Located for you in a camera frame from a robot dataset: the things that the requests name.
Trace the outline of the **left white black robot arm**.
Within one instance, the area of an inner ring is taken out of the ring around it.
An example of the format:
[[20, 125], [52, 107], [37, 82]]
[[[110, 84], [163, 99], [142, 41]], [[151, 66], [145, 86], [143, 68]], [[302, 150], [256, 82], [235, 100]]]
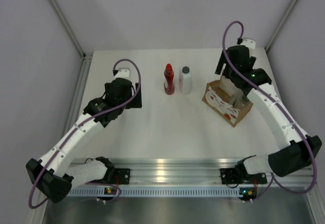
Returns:
[[141, 108], [141, 84], [116, 78], [105, 85], [105, 95], [91, 100], [67, 134], [39, 159], [31, 158], [26, 170], [33, 184], [47, 200], [58, 203], [68, 193], [89, 182], [114, 182], [115, 166], [108, 158], [96, 157], [70, 167], [76, 154], [126, 109]]

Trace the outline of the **red curvy bottle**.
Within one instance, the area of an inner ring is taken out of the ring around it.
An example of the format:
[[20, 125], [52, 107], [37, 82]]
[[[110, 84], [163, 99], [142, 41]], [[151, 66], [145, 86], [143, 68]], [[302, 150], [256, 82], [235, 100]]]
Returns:
[[170, 63], [166, 65], [164, 76], [165, 76], [165, 82], [164, 82], [165, 93], [168, 95], [172, 95], [175, 91], [175, 85], [174, 85], [174, 70]]

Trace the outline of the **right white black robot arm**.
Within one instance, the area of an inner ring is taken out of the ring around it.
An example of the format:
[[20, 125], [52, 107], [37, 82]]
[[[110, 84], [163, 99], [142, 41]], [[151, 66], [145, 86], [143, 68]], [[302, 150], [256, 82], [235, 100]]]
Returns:
[[293, 120], [266, 71], [253, 68], [255, 61], [248, 47], [232, 46], [222, 52], [215, 71], [230, 79], [259, 110], [278, 146], [274, 153], [249, 156], [238, 162], [236, 175], [243, 182], [259, 173], [285, 177], [308, 167], [322, 146], [318, 136], [308, 135]]

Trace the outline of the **jute watermelon canvas bag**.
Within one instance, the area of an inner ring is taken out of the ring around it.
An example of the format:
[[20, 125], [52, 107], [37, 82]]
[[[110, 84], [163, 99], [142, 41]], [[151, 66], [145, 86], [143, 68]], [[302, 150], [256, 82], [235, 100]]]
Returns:
[[207, 83], [202, 101], [232, 127], [244, 119], [253, 107], [253, 103], [225, 76]]

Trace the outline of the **white bottle grey cap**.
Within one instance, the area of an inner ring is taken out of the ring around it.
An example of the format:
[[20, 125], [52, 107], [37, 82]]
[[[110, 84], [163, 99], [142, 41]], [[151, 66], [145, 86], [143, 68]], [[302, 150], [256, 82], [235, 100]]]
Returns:
[[182, 94], [190, 94], [192, 85], [192, 73], [188, 66], [179, 70], [179, 89]]

